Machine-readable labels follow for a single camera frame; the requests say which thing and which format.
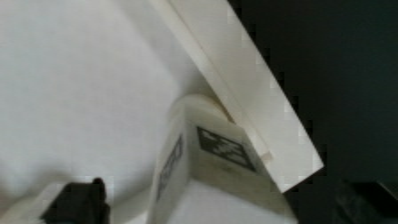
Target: white surface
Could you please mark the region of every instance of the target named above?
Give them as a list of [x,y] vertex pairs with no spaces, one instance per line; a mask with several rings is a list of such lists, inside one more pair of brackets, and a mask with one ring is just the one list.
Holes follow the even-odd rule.
[[172,224],[295,224],[293,217],[284,217],[277,211],[265,210],[238,197],[192,180],[183,193],[181,203],[170,216]]
[[151,0],[286,191],[321,160],[227,0]]
[[51,181],[147,186],[167,110],[211,94],[146,0],[0,1],[0,211]]
[[0,224],[39,224],[41,215],[57,198],[66,183],[51,183],[37,196],[23,198],[11,206],[3,216],[0,217]]

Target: black label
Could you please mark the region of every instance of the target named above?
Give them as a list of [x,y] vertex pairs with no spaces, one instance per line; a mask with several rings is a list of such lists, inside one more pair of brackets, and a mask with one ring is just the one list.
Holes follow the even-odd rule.
[[165,190],[169,179],[170,179],[172,170],[176,168],[176,164],[178,164],[178,161],[181,159],[181,155],[183,155],[183,138],[179,136],[176,146],[174,146],[174,149],[172,149],[172,153],[170,153],[170,156],[169,156],[169,159],[167,159],[167,162],[165,162],[163,170],[162,170],[162,173],[160,173],[156,200],[160,199],[162,194],[163,194],[163,190]]
[[201,149],[256,172],[243,146],[211,131],[197,127]]

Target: white cardboard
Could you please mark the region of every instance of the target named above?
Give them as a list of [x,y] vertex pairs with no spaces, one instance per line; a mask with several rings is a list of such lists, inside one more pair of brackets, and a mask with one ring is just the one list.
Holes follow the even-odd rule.
[[286,191],[323,167],[291,105],[226,0],[151,0]]
[[156,164],[147,224],[297,223],[243,129],[186,97]]

